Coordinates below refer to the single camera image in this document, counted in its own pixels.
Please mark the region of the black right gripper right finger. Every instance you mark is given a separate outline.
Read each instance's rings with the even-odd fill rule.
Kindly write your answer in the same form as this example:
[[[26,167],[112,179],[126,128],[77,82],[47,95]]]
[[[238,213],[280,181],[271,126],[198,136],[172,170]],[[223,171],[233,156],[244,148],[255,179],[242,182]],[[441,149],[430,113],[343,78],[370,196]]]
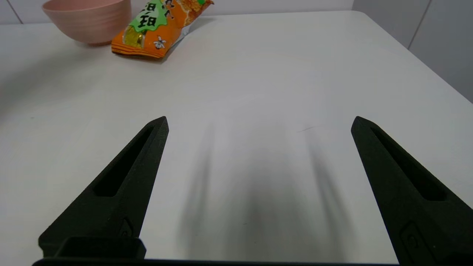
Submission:
[[[472,264],[472,208],[377,124],[351,134],[399,264]]]

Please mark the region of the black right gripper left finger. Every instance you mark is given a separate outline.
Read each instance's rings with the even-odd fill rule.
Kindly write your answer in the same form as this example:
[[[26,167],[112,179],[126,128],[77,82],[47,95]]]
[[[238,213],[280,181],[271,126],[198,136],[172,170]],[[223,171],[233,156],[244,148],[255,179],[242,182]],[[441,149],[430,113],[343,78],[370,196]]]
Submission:
[[[147,123],[40,235],[43,256],[71,237],[139,237],[168,133],[164,116]]]

